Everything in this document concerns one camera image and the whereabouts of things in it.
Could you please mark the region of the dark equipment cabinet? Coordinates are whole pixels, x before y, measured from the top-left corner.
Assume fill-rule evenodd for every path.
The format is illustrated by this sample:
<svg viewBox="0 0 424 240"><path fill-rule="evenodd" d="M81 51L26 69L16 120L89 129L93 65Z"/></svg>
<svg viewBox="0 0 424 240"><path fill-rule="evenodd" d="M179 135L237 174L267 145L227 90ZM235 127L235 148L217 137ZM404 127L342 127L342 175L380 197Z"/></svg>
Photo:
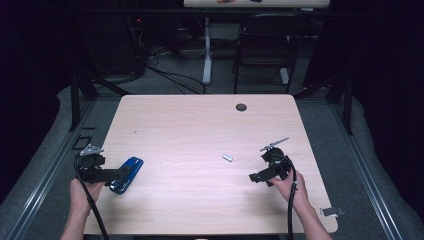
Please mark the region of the dark equipment cabinet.
<svg viewBox="0 0 424 240"><path fill-rule="evenodd" d="M100 74L136 75L139 72L140 57L124 17L85 15L78 18L78 25Z"/></svg>

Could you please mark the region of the person's left hand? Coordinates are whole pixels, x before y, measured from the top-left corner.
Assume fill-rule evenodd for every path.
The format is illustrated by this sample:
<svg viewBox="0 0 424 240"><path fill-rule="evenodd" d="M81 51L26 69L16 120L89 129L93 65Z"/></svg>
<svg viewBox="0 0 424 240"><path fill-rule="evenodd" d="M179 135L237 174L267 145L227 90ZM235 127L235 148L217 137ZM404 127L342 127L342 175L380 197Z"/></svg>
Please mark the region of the person's left hand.
<svg viewBox="0 0 424 240"><path fill-rule="evenodd" d="M104 186L103 182L99 183L86 183L88 193L94 201L97 201ZM72 217L87 217L90 213L91 206L88 202L86 192L79 180L73 179L70 182L70 215Z"/></svg>

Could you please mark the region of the dark curtain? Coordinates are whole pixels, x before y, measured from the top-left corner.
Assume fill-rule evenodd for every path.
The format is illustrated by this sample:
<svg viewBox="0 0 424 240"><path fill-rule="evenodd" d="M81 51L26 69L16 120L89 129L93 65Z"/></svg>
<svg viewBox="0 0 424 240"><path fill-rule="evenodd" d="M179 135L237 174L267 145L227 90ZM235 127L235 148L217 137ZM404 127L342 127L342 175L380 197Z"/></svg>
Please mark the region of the dark curtain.
<svg viewBox="0 0 424 240"><path fill-rule="evenodd" d="M0 0L0 204L50 130L67 86L43 0Z"/></svg>
<svg viewBox="0 0 424 240"><path fill-rule="evenodd" d="M380 163L424 221L424 0L367 3L354 95Z"/></svg>

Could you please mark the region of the black chair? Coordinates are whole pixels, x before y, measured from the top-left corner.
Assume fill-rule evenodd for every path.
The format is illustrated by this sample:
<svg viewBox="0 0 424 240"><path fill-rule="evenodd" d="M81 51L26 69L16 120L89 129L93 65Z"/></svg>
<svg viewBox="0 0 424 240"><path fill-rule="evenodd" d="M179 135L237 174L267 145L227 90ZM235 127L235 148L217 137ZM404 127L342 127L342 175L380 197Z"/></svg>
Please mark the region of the black chair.
<svg viewBox="0 0 424 240"><path fill-rule="evenodd" d="M285 92L291 87L298 53L310 29L310 21L298 14L264 13L247 17L239 26L232 67L234 92L238 92L239 69L274 68L287 71Z"/></svg>

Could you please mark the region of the white-legged desk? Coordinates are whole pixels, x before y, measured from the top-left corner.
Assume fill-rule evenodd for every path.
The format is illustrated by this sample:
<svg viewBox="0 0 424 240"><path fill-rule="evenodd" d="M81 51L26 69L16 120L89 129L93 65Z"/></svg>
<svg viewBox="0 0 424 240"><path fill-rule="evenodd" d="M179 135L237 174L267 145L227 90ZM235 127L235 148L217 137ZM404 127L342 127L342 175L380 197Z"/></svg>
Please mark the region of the white-legged desk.
<svg viewBox="0 0 424 240"><path fill-rule="evenodd" d="M261 8L327 8L330 0L184 0L184 6L195 9L223 9L242 8L261 9ZM210 38L210 21L209 17L205 18L205 62L203 71L204 84L211 83L212 56L211 56L211 38Z"/></svg>

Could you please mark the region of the grey tape piece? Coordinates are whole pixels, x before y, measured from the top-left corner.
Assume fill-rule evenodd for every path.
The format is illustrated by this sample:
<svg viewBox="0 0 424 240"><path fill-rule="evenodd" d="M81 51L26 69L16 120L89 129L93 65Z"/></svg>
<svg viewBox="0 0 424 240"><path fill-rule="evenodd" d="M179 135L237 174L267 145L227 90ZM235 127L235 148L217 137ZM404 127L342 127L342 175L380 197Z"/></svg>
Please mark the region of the grey tape piece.
<svg viewBox="0 0 424 240"><path fill-rule="evenodd" d="M342 207L321 208L320 213L325 217L340 217L346 213Z"/></svg>

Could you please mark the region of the black metal stand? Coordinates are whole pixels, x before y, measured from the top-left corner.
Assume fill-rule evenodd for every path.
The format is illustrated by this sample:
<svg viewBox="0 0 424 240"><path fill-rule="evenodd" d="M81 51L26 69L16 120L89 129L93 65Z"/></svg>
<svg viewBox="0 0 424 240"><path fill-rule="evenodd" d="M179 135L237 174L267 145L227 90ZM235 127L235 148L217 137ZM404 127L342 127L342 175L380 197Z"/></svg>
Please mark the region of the black metal stand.
<svg viewBox="0 0 424 240"><path fill-rule="evenodd" d="M307 87L300 93L295 94L294 98L303 99L325 86L330 87L330 90L326 96L326 101L328 104L337 104L340 101L341 96L344 96L342 123L347 133L352 135L353 132L351 128L351 116L353 103L353 78L349 74L335 74L319 83Z"/></svg>
<svg viewBox="0 0 424 240"><path fill-rule="evenodd" d="M128 91L118 87L112 82L109 82L105 78L94 74L93 72L82 71L75 73L71 79L70 85L72 111L72 121L69 129L70 132L76 129L81 120L79 94L82 93L88 101L96 101L99 97L99 94L94 87L95 83L106 87L107 89L111 90L114 93L117 93L120 96L129 95Z"/></svg>

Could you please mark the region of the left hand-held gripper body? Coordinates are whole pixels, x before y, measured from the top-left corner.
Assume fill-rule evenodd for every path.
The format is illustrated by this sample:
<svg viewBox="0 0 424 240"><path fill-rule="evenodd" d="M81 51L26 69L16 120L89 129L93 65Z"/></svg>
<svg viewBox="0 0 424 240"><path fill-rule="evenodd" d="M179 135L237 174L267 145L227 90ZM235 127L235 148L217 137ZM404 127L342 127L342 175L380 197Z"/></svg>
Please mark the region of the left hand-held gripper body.
<svg viewBox="0 0 424 240"><path fill-rule="evenodd" d="M101 155L102 152L103 149L88 144L76 155L76 174L83 182L110 182L107 172L101 168L105 163L105 157Z"/></svg>

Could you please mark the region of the blue stapler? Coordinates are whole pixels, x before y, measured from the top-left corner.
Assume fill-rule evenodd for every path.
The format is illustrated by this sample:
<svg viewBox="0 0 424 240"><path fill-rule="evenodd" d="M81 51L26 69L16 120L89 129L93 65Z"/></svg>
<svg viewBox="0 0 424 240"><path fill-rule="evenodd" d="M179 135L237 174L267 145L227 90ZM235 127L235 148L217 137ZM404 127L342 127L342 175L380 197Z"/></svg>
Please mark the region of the blue stapler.
<svg viewBox="0 0 424 240"><path fill-rule="evenodd" d="M109 190L118 195L124 194L128 190L143 164L144 161L138 157L131 157L127 159L119 168L121 171L121 177L111 182Z"/></svg>

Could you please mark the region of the aluminium floor rail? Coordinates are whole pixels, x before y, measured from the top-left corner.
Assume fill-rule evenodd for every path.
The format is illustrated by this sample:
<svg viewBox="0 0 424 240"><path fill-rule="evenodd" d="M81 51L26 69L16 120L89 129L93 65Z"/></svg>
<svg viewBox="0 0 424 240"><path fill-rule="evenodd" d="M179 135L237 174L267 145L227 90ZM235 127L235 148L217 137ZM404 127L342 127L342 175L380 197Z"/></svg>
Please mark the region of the aluminium floor rail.
<svg viewBox="0 0 424 240"><path fill-rule="evenodd" d="M333 118L336 120L339 131L342 133L344 140L347 142L349 149L353 155L353 165L362 182L367 196L371 202L374 212L380 222L380 225L386 235L387 240L404 240L399 231L397 224L383 198L375 179L365 161L365 158L357 144L353 135L350 135L343 124L343 114L337 105L329 105Z"/></svg>
<svg viewBox="0 0 424 240"><path fill-rule="evenodd" d="M63 103L52 128L6 202L0 206L0 240L58 240L69 211L68 184L74 176L73 145L96 104L82 104L71 129L71 107Z"/></svg>

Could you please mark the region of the person's right hand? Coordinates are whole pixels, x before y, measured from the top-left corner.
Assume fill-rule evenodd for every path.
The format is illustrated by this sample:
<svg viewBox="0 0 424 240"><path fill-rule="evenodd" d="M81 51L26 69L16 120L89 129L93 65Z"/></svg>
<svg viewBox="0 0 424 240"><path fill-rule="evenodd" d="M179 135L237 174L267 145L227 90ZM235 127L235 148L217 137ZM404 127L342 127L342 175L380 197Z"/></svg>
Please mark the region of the person's right hand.
<svg viewBox="0 0 424 240"><path fill-rule="evenodd" d="M274 177L271 179L271 182L287 202L292 201L293 208L296 205L306 205L309 203L303 175L298 171L290 170L286 179L281 180ZM290 198L293 184L295 184L294 197Z"/></svg>

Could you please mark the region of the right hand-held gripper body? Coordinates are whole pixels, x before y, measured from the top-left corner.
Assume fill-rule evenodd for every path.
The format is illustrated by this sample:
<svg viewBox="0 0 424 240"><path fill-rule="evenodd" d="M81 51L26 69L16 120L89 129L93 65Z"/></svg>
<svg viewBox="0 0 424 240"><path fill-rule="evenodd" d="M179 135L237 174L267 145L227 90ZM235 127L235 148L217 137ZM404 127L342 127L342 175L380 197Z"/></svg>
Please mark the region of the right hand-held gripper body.
<svg viewBox="0 0 424 240"><path fill-rule="evenodd" d="M289 171L293 167L291 159L277 147L278 144L286 140L288 140L288 138L270 143L261 149L261 151L264 151L264 154L262 154L261 157L268 164L267 168L274 169L278 173L277 176L279 176L282 180L288 177Z"/></svg>

